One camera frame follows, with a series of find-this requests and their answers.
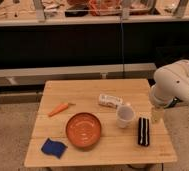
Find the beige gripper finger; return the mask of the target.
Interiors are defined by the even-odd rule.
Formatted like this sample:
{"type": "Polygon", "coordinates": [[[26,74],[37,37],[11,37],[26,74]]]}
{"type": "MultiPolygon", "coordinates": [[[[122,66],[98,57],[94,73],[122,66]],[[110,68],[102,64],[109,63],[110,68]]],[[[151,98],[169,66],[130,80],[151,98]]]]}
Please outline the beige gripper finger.
{"type": "Polygon", "coordinates": [[[151,109],[151,121],[153,124],[159,123],[164,114],[163,108],[153,107],[151,109]]]}

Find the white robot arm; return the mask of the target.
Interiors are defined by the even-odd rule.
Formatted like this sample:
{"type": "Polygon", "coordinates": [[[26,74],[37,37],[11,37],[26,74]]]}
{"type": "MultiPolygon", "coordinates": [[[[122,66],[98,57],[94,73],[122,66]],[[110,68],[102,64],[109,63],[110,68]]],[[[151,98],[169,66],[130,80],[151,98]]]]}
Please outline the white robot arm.
{"type": "Polygon", "coordinates": [[[150,88],[149,100],[153,105],[151,121],[156,124],[174,98],[189,105],[189,60],[162,66],[154,72],[153,78],[155,84],[150,88]]]}

